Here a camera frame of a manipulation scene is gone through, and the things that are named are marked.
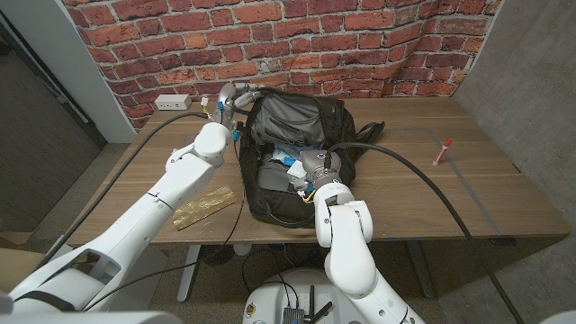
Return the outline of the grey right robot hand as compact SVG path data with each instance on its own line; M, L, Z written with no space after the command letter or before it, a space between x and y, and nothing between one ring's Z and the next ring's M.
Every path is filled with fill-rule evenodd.
M329 183L340 183L341 161L339 156L326 150L302 151L300 158L287 171L289 184L304 200L309 201L314 191Z

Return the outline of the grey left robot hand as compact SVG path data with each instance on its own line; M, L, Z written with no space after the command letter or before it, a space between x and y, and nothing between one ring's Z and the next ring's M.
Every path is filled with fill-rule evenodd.
M216 108L212 114L213 121L232 130L234 113L261 97L264 88L264 85L251 83L225 84L218 94Z

